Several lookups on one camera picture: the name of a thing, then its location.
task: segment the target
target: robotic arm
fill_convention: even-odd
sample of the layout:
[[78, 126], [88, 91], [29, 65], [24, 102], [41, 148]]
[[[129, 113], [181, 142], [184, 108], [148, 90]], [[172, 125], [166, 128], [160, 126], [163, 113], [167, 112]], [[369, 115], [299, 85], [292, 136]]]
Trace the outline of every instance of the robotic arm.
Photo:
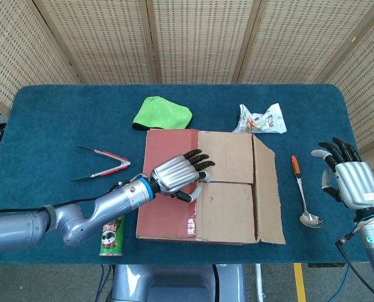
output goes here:
[[[319, 146], [327, 151], [314, 150], [311, 155], [322, 157], [329, 166], [322, 174], [322, 190], [356, 213], [355, 228], [337, 241], [336, 246], [346, 258], [342, 245], [358, 232], [374, 270], [374, 176], [353, 146], [336, 137], [333, 141], [339, 150], [331, 143], [322, 142]], [[338, 189], [331, 185], [333, 174]]]
[[94, 201], [94, 212], [85, 218], [77, 203], [44, 206], [30, 213], [0, 216], [0, 252], [32, 247], [39, 244], [46, 233], [57, 230], [65, 245], [80, 245], [111, 220], [123, 216], [153, 200], [157, 193], [171, 195], [185, 202], [195, 200], [201, 188], [191, 194], [181, 191], [194, 181], [209, 181], [208, 172], [200, 172], [215, 163], [195, 149], [176, 156], [157, 166], [150, 178], [132, 179], [119, 183], [113, 190]]

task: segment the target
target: yellow line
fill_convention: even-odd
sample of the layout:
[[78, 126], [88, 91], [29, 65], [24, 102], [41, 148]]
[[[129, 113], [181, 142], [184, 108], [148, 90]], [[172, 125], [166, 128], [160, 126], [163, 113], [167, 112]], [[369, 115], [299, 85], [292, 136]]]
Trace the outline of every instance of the yellow line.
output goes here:
[[305, 302], [304, 280], [302, 278], [301, 263], [294, 264], [295, 288], [297, 290], [297, 301]]

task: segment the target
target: table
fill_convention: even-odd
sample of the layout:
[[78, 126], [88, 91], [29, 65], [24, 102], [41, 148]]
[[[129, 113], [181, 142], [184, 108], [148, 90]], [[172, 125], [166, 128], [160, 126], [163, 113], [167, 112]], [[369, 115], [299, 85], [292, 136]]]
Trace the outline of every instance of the table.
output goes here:
[[[152, 242], [135, 238], [137, 211], [126, 215], [122, 257], [99, 257], [101, 234], [66, 247], [57, 233], [41, 245], [0, 254], [0, 263], [207, 264], [342, 262], [334, 242], [353, 227], [354, 213], [321, 191], [326, 164], [310, 156], [321, 141], [341, 137], [355, 144], [343, 95], [329, 84], [281, 85], [118, 85], [24, 87], [16, 95], [0, 150], [0, 208], [24, 208], [98, 196], [114, 182], [142, 170], [146, 132], [131, 128], [143, 100], [163, 96], [193, 113], [190, 128], [232, 131], [239, 104], [264, 113], [279, 103], [284, 134], [258, 135], [275, 151], [286, 245], [244, 246]], [[72, 178], [107, 169], [115, 162], [79, 152], [76, 145], [109, 150], [129, 158], [128, 170], [85, 182]], [[290, 157], [300, 162], [307, 205], [325, 226], [313, 230], [299, 221], [302, 203]], [[83, 203], [86, 214], [92, 204]], [[359, 238], [346, 246], [353, 261], [366, 255]]]

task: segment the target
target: cardboard box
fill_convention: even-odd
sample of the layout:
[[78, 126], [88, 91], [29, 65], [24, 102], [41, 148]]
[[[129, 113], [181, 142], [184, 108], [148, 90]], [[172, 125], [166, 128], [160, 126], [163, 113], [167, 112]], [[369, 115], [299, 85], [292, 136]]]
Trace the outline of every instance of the cardboard box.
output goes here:
[[[245, 133], [198, 130], [150, 130], [146, 139], [144, 172], [195, 148], [216, 165], [206, 169], [210, 183], [199, 183], [202, 194], [185, 203], [170, 196], [139, 209], [136, 236], [246, 244], [284, 244], [275, 155], [257, 137]], [[191, 193], [196, 184], [184, 191]]]

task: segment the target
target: blue ring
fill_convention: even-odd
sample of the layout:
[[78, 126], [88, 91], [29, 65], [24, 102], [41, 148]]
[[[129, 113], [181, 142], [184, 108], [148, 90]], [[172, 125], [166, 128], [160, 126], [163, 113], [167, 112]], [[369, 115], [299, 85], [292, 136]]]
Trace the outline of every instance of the blue ring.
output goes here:
[[140, 178], [141, 182], [145, 185], [146, 189], [148, 190], [149, 193], [149, 200], [153, 200], [153, 192], [151, 190], [151, 187], [149, 186], [148, 182], [146, 181], [145, 178]]

